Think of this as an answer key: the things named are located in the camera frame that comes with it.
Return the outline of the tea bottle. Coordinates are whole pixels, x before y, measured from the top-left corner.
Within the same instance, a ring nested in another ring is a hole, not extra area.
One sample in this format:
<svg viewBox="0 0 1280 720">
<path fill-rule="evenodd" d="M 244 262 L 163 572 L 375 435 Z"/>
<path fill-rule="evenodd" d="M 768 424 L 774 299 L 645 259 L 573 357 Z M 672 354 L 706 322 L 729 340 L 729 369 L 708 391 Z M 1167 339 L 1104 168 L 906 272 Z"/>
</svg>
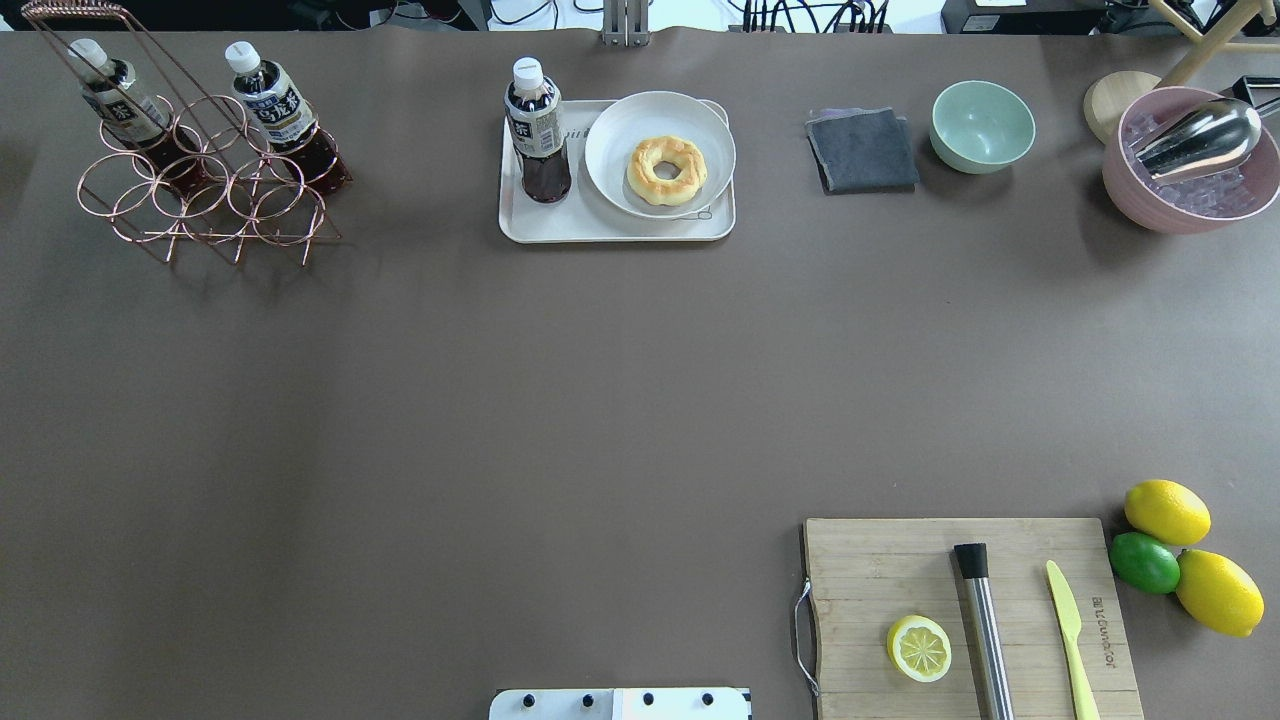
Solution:
<svg viewBox="0 0 1280 720">
<path fill-rule="evenodd" d="M 224 58 L 234 96 L 271 151 L 291 160 L 294 176 L 321 196 L 340 190 L 349 179 L 346 164 L 285 68 L 247 41 L 227 46 Z"/>
<path fill-rule="evenodd" d="M 535 202 L 561 201 L 572 187 L 561 128 L 561 90 L 534 56 L 517 59 L 504 95 L 511 142 L 524 192 Z"/>
<path fill-rule="evenodd" d="M 189 197 L 205 186 L 205 164 L 195 152 L 198 141 L 138 81 L 131 63 L 109 56 L 91 38 L 73 41 L 67 54 L 83 100 L 116 141 L 142 154 L 179 197 Z"/>
</svg>

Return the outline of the white serving tray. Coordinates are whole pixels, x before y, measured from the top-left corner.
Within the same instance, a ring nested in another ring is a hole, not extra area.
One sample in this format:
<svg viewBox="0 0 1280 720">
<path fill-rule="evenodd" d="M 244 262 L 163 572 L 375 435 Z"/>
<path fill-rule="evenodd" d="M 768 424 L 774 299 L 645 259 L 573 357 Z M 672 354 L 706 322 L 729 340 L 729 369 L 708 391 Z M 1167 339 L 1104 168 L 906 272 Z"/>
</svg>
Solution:
<svg viewBox="0 0 1280 720">
<path fill-rule="evenodd" d="M 726 110 L 708 99 L 728 124 Z M 575 242 L 710 242 L 730 233 L 736 223 L 733 177 L 727 188 L 701 210 L 675 218 L 632 215 L 611 202 L 588 173 L 585 146 L 596 118 L 616 100 L 568 100 L 561 106 L 561 126 L 572 170 L 570 193 L 556 204 L 532 201 L 522 190 L 520 159 L 509 132 L 503 133 L 498 223 L 518 243 Z"/>
</svg>

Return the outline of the tea bottle back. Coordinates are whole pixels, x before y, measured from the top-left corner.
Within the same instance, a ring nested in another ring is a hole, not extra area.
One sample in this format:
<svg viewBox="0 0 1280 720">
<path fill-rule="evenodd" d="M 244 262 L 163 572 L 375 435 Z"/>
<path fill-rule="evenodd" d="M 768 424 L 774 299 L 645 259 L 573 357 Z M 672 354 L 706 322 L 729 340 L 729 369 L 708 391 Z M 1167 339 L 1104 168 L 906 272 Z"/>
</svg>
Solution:
<svg viewBox="0 0 1280 720">
<path fill-rule="evenodd" d="M 189 197 L 205 186 L 205 164 L 195 152 L 198 141 L 138 81 L 131 63 L 109 56 L 91 38 L 73 41 L 67 54 L 83 100 L 116 141 L 142 154 L 179 197 Z"/>
</svg>

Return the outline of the glazed donut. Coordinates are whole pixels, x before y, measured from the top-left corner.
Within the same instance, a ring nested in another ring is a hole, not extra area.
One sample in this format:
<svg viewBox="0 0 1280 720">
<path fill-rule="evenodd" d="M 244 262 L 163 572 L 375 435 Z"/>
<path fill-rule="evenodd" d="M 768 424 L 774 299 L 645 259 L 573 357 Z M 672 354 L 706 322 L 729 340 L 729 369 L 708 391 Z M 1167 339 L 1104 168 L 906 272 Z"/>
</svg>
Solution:
<svg viewBox="0 0 1280 720">
<path fill-rule="evenodd" d="M 626 167 L 628 187 L 645 202 L 673 208 L 691 201 L 708 179 L 701 150 L 690 140 L 663 135 L 635 146 Z"/>
</svg>

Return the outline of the white plate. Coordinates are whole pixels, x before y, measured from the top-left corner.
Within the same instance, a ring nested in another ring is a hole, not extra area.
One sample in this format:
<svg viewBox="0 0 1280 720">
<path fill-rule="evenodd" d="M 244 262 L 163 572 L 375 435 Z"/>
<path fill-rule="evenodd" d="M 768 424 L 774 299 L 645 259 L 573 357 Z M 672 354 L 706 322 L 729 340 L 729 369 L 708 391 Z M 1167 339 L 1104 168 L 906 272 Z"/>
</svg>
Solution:
<svg viewBox="0 0 1280 720">
<path fill-rule="evenodd" d="M 641 200 L 630 187 L 626 167 L 632 150 L 645 138 L 675 135 L 692 141 L 703 152 L 708 179 L 689 202 L 667 208 Z M 675 218 L 708 206 L 728 186 L 737 149 L 726 120 L 694 97 L 671 91 L 650 91 L 623 97 L 607 108 L 591 126 L 585 163 L 591 181 L 617 208 L 645 218 Z"/>
</svg>

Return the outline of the grey folded cloth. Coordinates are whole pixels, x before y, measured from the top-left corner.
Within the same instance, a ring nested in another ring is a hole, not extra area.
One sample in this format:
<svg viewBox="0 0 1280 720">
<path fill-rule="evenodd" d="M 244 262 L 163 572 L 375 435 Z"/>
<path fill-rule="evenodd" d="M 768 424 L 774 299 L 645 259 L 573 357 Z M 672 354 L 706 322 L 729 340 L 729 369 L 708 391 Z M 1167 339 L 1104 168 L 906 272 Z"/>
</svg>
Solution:
<svg viewBox="0 0 1280 720">
<path fill-rule="evenodd" d="M 891 108 L 827 108 L 805 123 L 828 195 L 905 191 L 919 182 L 909 123 Z"/>
</svg>

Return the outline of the wooden cutting board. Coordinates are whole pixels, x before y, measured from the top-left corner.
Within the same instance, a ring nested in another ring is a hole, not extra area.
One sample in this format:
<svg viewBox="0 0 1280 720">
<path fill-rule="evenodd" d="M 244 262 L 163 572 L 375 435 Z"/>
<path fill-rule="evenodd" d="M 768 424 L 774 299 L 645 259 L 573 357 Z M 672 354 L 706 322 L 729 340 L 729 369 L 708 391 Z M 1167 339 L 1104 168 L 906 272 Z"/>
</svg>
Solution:
<svg viewBox="0 0 1280 720">
<path fill-rule="evenodd" d="M 815 623 L 820 719 L 984 719 L 978 653 L 956 544 L 988 550 L 991 592 L 1019 719 L 1075 715 L 1068 662 L 1044 565 L 1064 573 L 1083 626 L 1078 648 L 1105 719 L 1144 710 L 1123 612 L 1094 518 L 808 519 L 805 565 Z M 919 683 L 887 653 L 887 634 L 916 614 L 948 634 L 945 678 Z"/>
</svg>

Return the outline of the steel muddler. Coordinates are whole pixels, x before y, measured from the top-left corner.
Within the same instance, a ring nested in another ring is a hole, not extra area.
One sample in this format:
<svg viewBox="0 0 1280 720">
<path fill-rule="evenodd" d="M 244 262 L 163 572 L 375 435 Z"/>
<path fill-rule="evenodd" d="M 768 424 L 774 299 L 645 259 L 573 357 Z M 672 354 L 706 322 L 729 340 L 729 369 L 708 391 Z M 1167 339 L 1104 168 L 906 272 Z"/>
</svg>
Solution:
<svg viewBox="0 0 1280 720">
<path fill-rule="evenodd" d="M 989 719 L 1015 719 L 995 597 L 989 582 L 987 546 L 980 542 L 955 544 L 954 553 L 972 610 L 980 687 L 987 701 Z"/>
</svg>

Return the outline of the lemon half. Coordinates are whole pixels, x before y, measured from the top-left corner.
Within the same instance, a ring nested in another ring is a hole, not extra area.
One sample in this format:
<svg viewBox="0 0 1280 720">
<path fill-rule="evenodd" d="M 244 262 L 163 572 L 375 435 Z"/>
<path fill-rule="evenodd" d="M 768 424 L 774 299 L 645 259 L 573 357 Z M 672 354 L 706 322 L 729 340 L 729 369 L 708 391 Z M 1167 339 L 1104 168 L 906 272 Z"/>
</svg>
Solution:
<svg viewBox="0 0 1280 720">
<path fill-rule="evenodd" d="M 884 646 L 890 662 L 914 682 L 938 682 L 951 669 L 948 634 L 931 618 L 918 614 L 901 616 L 887 632 Z"/>
</svg>

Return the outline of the green bowl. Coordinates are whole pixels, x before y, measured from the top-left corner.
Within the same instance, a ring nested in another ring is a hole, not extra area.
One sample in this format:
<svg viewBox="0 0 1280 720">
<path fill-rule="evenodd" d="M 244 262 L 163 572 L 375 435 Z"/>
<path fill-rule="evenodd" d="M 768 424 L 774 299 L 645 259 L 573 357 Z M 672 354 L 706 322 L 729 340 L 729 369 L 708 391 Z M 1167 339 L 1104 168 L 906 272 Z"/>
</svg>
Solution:
<svg viewBox="0 0 1280 720">
<path fill-rule="evenodd" d="M 1011 90 L 982 79 L 945 88 L 931 111 L 934 154 L 968 174 L 989 174 L 1021 159 L 1036 141 L 1036 119 Z"/>
</svg>

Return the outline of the yellow lemon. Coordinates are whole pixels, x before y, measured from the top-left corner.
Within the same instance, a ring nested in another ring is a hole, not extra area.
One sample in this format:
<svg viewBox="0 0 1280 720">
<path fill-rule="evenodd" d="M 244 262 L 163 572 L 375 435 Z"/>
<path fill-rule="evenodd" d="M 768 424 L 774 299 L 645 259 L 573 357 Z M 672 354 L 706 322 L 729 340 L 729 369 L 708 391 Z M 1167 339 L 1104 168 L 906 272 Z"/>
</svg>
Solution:
<svg viewBox="0 0 1280 720">
<path fill-rule="evenodd" d="M 1199 543 L 1211 530 L 1207 503 L 1190 488 L 1169 479 L 1149 479 L 1125 495 L 1129 524 L 1165 544 Z"/>
<path fill-rule="evenodd" d="M 1178 556 L 1180 580 L 1175 594 L 1201 624 L 1225 635 L 1245 638 L 1265 615 L 1265 597 L 1253 578 L 1220 553 L 1184 550 Z"/>
</svg>

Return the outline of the green lime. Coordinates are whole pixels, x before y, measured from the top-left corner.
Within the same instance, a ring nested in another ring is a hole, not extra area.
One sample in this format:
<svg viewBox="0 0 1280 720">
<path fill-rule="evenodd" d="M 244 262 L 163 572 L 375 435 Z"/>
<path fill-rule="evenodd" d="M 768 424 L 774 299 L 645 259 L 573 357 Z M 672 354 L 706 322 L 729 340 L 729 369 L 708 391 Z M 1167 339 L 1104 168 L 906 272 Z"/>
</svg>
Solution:
<svg viewBox="0 0 1280 720">
<path fill-rule="evenodd" d="M 1181 579 L 1174 552 L 1155 537 L 1135 530 L 1112 538 L 1108 561 L 1119 579 L 1148 594 L 1170 594 Z"/>
</svg>

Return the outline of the yellow plastic knife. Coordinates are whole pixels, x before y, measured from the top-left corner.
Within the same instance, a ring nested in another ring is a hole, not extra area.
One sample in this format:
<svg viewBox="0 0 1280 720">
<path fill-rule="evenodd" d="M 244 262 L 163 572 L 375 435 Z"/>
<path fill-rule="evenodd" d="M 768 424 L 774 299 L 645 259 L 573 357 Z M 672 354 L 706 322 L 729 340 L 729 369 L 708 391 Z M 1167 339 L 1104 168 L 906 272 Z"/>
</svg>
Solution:
<svg viewBox="0 0 1280 720">
<path fill-rule="evenodd" d="M 1075 719 L 1101 719 L 1078 646 L 1083 621 L 1075 596 L 1061 568 L 1053 560 L 1046 561 L 1044 573 L 1062 639 L 1074 716 Z"/>
</svg>

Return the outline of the pink bowl with ice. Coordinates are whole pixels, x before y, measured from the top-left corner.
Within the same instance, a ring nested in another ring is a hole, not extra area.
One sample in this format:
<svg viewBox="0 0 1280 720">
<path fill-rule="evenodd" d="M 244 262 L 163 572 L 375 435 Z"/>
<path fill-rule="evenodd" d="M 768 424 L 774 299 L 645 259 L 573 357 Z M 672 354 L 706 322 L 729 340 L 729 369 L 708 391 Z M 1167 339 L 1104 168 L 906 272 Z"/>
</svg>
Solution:
<svg viewBox="0 0 1280 720">
<path fill-rule="evenodd" d="M 1157 88 L 1123 113 L 1103 155 L 1103 186 L 1133 222 L 1165 234 L 1196 234 L 1265 213 L 1277 197 L 1277 145 L 1267 129 L 1248 159 L 1215 176 L 1157 184 L 1137 163 L 1134 150 L 1147 136 L 1213 99 L 1210 91 Z"/>
</svg>

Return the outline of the metal ice scoop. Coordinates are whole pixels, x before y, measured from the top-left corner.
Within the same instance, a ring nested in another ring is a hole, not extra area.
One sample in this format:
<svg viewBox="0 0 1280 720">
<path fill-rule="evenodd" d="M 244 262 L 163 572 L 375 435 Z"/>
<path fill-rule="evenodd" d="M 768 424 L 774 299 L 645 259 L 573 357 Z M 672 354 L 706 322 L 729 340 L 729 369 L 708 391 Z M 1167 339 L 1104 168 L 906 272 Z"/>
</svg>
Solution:
<svg viewBox="0 0 1280 720">
<path fill-rule="evenodd" d="M 1242 165 L 1261 141 L 1262 117 L 1234 97 L 1208 100 L 1135 150 L 1138 165 L 1158 184 L 1217 174 Z"/>
</svg>

